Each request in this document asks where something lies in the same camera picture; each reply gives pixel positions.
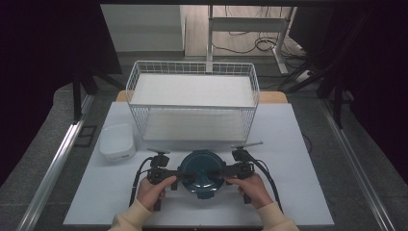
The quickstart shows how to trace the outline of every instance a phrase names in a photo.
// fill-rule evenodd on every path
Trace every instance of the white wire basket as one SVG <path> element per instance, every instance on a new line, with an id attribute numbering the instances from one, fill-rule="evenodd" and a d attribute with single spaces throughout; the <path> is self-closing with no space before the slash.
<path id="1" fill-rule="evenodd" d="M 126 98 L 144 141 L 245 142 L 259 86 L 253 64 L 137 61 Z"/>

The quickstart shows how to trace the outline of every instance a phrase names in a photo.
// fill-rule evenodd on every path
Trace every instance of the hand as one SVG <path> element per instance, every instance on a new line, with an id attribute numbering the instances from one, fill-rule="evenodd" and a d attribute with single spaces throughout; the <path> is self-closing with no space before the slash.
<path id="1" fill-rule="evenodd" d="M 270 198 L 261 176 L 256 172 L 254 172 L 252 176 L 243 180 L 236 177 L 227 176 L 225 176 L 224 179 L 228 183 L 238 185 L 240 195 L 243 196 L 244 194 L 247 194 L 251 198 L 251 204 L 255 207 L 255 209 L 260 209 L 270 203 L 273 203 L 273 200 Z"/>
<path id="2" fill-rule="evenodd" d="M 171 185 L 177 180 L 176 176 L 167 177 L 164 181 L 157 185 L 152 185 L 146 177 L 139 184 L 138 195 L 136 199 L 150 212 L 153 212 L 153 206 L 158 199 L 166 198 L 165 187 Z"/>

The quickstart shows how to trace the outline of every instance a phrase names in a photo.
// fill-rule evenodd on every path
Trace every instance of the plastic lid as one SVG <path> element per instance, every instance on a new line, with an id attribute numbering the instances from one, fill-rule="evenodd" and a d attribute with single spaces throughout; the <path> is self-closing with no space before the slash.
<path id="1" fill-rule="evenodd" d="M 217 154 L 208 150 L 198 150 L 188 155 L 178 169 L 182 172 L 195 172 L 195 180 L 193 182 L 184 180 L 184 187 L 196 193 L 199 199 L 209 199 L 222 186 L 224 179 L 211 176 L 208 171 L 222 169 L 224 166 L 225 162 Z"/>

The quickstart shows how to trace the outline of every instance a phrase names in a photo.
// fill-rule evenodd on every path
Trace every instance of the white plastic container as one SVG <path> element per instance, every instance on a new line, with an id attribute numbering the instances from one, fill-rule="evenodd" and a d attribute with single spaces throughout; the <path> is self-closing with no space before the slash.
<path id="1" fill-rule="evenodd" d="M 99 151 L 108 161 L 119 161 L 136 154 L 132 124 L 115 124 L 102 128 Z"/>

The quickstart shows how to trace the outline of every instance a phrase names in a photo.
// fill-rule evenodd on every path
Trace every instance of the white table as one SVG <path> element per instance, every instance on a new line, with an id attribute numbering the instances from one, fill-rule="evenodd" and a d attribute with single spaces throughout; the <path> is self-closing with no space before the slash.
<path id="1" fill-rule="evenodd" d="M 115 102 L 105 125 L 134 123 L 126 103 Z M 299 226 L 333 225 L 324 195 L 309 154 L 299 131 L 291 104 L 260 104 L 247 142 L 264 144 L 248 147 L 255 158 L 263 160 L 279 191 L 287 217 Z M 230 144 L 188 146 L 169 143 L 145 143 L 137 139 L 137 153 L 129 160 L 108 162 L 98 151 L 90 157 L 88 167 L 64 224 L 110 225 L 116 213 L 128 208 L 136 171 L 145 158 L 155 155 L 147 147 L 170 149 L 168 169 L 176 169 L 194 149 L 212 149 L 227 165 L 234 164 Z M 264 182 L 266 177 L 256 168 Z M 270 185 L 267 189 L 273 195 Z M 166 191 L 162 211 L 156 212 L 145 224 L 150 227 L 254 227 L 261 221 L 251 205 L 243 204 L 236 186 L 223 185 L 215 197 L 197 199 L 182 184 L 177 191 Z"/>

